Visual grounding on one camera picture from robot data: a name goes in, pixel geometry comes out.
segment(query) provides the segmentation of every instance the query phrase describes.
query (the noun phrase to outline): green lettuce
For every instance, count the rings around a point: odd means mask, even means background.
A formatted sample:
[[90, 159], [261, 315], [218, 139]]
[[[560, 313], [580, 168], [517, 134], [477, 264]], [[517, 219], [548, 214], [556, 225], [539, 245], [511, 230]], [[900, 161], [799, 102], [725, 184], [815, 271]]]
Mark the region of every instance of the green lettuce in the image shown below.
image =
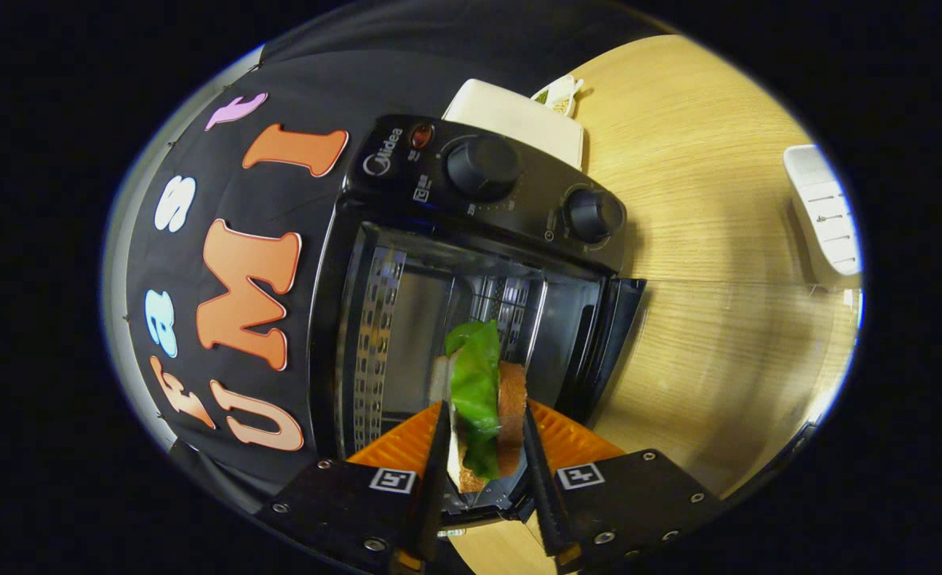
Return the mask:
[[449, 381], [450, 400], [467, 440], [463, 466], [478, 477], [499, 476], [499, 329], [495, 321], [461, 323], [446, 335], [446, 355], [461, 350]]

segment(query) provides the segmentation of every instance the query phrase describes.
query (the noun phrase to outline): oven knob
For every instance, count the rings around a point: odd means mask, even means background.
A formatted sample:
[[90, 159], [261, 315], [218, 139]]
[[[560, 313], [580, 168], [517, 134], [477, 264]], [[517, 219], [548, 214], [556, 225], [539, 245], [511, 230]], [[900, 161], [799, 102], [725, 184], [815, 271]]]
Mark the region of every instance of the oven knob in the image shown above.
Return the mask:
[[471, 200], [502, 200], [522, 171], [517, 150], [499, 136], [475, 136], [446, 157], [446, 174]]
[[566, 200], [566, 219], [576, 239], [597, 244], [620, 229], [626, 210], [608, 190], [583, 188], [571, 192]]

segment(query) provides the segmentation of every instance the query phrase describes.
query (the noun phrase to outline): toaster oven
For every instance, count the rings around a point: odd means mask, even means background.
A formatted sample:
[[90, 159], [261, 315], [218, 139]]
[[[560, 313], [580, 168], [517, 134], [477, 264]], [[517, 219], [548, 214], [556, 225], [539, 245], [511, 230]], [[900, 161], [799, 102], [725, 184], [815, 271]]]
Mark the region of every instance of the toaster oven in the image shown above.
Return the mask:
[[[626, 212], [528, 145], [430, 117], [380, 117], [324, 239], [310, 335], [312, 429], [347, 458], [446, 399], [445, 335], [495, 320], [528, 397], [580, 422], [598, 403], [645, 281], [619, 276]], [[532, 509], [525, 458], [477, 494], [444, 494], [443, 525]]]

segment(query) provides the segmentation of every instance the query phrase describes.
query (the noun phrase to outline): white power strip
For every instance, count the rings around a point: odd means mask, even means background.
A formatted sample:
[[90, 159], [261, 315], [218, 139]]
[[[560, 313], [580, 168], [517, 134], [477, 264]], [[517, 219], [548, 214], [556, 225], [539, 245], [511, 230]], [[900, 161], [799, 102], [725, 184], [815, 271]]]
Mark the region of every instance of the white power strip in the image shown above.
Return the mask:
[[572, 117], [506, 88], [467, 80], [442, 119], [514, 138], [581, 168], [584, 128]]
[[815, 145], [784, 151], [793, 208], [807, 240], [815, 280], [829, 288], [861, 285], [861, 250], [846, 193]]

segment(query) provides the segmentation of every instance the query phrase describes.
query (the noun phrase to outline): wooden surface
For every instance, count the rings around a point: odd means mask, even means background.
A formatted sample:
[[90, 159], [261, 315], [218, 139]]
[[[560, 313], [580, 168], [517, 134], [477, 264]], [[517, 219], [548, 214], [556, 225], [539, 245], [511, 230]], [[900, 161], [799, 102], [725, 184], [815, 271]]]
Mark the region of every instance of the wooden surface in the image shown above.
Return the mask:
[[[584, 171], [627, 206], [623, 275], [649, 280], [592, 429], [628, 452], [660, 449], [723, 498], [829, 407], [857, 337], [861, 291], [814, 287], [789, 203], [782, 153], [810, 140], [683, 37], [570, 73], [584, 80]], [[477, 573], [554, 572], [531, 521], [452, 542]]]

